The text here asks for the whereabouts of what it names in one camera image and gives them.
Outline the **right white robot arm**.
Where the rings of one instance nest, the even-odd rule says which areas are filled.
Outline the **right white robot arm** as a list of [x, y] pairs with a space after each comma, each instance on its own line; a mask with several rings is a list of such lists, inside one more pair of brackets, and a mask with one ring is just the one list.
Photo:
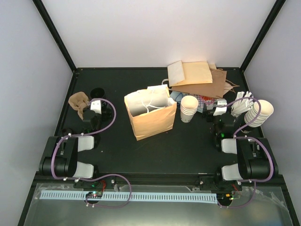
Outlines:
[[214, 177], [214, 185], [220, 190], [226, 189], [232, 180], [269, 181], [278, 176], [279, 169], [270, 144], [266, 138], [234, 137], [234, 133], [244, 125], [244, 114], [235, 117], [230, 109], [218, 111], [214, 106], [203, 108], [203, 117], [211, 122], [214, 142], [218, 151], [233, 154], [237, 162], [222, 166]]

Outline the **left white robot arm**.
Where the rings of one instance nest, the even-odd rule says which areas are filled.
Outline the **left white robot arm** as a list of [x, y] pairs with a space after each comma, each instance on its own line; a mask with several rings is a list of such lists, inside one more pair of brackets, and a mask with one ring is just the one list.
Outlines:
[[[112, 119], [113, 113], [110, 108], [106, 107], [104, 110], [101, 110], [101, 113], [85, 110], [83, 116], [84, 131], [90, 133], [100, 130], [103, 122]], [[95, 173], [96, 167], [89, 163], [79, 162], [78, 153], [97, 148], [101, 140], [100, 134], [67, 137], [60, 144], [56, 154], [54, 154], [60, 139], [58, 136], [48, 138], [39, 164], [39, 173], [44, 176], [52, 176], [51, 166], [53, 165], [57, 177], [84, 178], [84, 182], [89, 187], [98, 187], [101, 182], [101, 176]]]

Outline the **black printed paper cup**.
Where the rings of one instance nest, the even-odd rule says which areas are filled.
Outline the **black printed paper cup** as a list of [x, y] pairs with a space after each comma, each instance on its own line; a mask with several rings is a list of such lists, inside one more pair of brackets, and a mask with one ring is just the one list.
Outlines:
[[94, 98], [103, 98], [103, 99], [105, 99], [106, 98], [105, 90], [103, 88], [94, 88], [90, 92], [90, 97], [92, 99], [94, 99]]

